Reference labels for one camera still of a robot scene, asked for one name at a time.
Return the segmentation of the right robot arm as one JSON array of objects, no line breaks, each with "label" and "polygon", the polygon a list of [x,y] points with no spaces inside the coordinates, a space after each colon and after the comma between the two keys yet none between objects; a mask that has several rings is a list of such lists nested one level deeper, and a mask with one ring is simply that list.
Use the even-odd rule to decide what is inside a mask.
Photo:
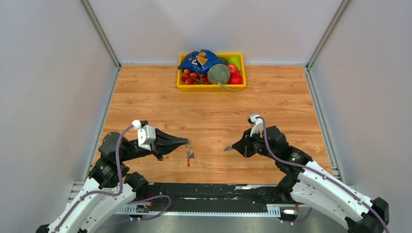
[{"label": "right robot arm", "polygon": [[282,202],[299,202],[330,217],[349,233],[384,233],[389,223],[389,204],[378,197],[372,199],[342,183],[302,150],[291,146],[276,126],[266,132],[244,132],[229,147],[243,157],[255,154],[275,160],[285,173],[278,183]]}]

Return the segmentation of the red handled key ring holder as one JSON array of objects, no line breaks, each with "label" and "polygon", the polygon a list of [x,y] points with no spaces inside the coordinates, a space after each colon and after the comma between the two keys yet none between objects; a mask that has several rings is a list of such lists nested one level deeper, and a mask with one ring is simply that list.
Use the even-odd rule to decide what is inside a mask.
[{"label": "red handled key ring holder", "polygon": [[190,160],[195,158],[190,140],[188,141],[188,143],[185,144],[185,147],[187,153],[187,166],[190,167]]}]

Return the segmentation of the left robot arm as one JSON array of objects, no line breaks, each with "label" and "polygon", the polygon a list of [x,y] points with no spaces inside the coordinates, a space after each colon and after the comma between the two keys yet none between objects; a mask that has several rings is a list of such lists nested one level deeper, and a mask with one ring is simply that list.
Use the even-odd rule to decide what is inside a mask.
[{"label": "left robot arm", "polygon": [[124,133],[107,134],[99,147],[100,158],[88,174],[79,193],[52,223],[41,225],[38,233],[94,233],[122,206],[134,200],[148,202],[147,180],[137,172],[129,173],[124,162],[153,155],[159,161],[188,138],[176,137],[152,125],[137,127],[137,138]]}]

